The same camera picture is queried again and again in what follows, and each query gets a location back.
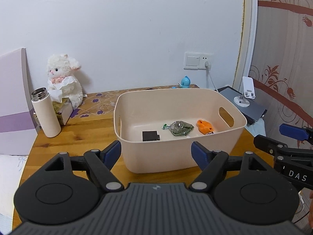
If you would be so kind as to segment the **white phone stand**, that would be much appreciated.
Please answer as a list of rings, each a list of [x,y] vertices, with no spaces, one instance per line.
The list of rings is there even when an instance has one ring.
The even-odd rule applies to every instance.
[[[242,77],[243,94],[234,97],[233,101],[236,105],[247,108],[250,105],[249,99],[256,98],[253,79],[247,76]]]

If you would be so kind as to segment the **purple white board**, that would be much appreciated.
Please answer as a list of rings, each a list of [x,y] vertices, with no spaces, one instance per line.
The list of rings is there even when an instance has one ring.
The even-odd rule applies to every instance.
[[[29,155],[38,135],[33,112],[26,50],[20,48],[1,56],[1,154]]]

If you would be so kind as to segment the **black small box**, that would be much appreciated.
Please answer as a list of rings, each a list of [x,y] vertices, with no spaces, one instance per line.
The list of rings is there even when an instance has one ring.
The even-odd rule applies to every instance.
[[[159,141],[160,135],[157,133],[156,130],[143,131],[142,132],[142,140],[143,140],[143,142]]]

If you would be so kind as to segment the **grey laptop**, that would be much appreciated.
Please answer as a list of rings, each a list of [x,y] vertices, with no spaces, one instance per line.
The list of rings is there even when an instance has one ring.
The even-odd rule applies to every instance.
[[[267,109],[264,106],[259,105],[247,97],[246,99],[249,101],[249,106],[243,107],[241,104],[239,105],[239,102],[235,102],[234,99],[235,97],[240,97],[242,94],[230,86],[219,88],[218,92],[230,102],[232,102],[241,111],[241,113],[246,117],[247,123],[249,125],[254,124],[260,118],[263,118],[267,112]]]

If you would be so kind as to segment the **blue small figurine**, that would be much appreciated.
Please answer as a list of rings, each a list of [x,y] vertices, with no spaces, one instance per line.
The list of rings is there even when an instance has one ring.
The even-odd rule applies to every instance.
[[[185,76],[180,83],[178,83],[178,86],[180,88],[190,88],[191,80],[188,76]]]

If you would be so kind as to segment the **beige plastic storage basket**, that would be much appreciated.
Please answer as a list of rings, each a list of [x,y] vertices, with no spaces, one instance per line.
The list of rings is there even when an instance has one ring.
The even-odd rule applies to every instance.
[[[197,121],[212,124],[214,133],[202,134]],[[181,120],[195,128],[188,136],[173,136],[163,124]],[[228,99],[216,91],[200,88],[154,89],[121,94],[116,102],[114,129],[121,142],[126,168],[137,174],[194,167],[194,141],[209,150],[230,153],[247,120]],[[143,142],[142,132],[156,130],[159,141]]]

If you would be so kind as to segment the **tissue box with tissue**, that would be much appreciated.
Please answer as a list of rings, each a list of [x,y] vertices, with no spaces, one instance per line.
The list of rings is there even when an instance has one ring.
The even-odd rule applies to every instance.
[[[75,83],[76,80],[73,76],[67,76],[63,78],[60,83],[55,84],[52,83],[51,80],[48,80],[48,92],[58,121],[62,126],[66,125],[73,112],[73,106],[69,99],[69,95],[73,93]]]

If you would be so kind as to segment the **cream thermos bottle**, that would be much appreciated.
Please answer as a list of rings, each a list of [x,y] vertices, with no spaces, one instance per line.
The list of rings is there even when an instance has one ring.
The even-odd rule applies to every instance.
[[[48,138],[57,136],[61,127],[47,89],[34,90],[31,94],[31,102],[45,136]]]

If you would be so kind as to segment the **dried lavender sachet bag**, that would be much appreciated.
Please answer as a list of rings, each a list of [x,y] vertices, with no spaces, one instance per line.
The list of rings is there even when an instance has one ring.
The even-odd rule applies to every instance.
[[[185,121],[177,120],[168,124],[163,124],[162,129],[169,130],[173,136],[188,136],[191,131],[194,129],[194,126],[190,123],[187,123]]]

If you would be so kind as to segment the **white plush lamb toy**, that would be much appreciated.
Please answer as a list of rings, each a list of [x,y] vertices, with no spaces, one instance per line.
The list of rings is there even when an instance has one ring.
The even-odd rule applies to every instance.
[[[48,92],[62,102],[69,98],[73,109],[78,108],[83,101],[82,86],[74,73],[81,69],[80,63],[67,54],[51,55],[47,61]]]

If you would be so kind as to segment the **orange cloth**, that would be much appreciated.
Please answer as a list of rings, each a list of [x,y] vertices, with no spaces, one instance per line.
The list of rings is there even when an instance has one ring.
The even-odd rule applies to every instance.
[[[214,133],[213,126],[208,121],[199,119],[197,121],[197,127],[198,127],[198,130],[202,134],[204,134],[204,135],[208,135],[208,134],[213,134]]]

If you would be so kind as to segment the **white wall switch socket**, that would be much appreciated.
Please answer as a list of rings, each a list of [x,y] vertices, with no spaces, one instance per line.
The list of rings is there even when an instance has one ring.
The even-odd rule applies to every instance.
[[[200,52],[185,52],[185,70],[210,70],[213,64],[213,54]]]

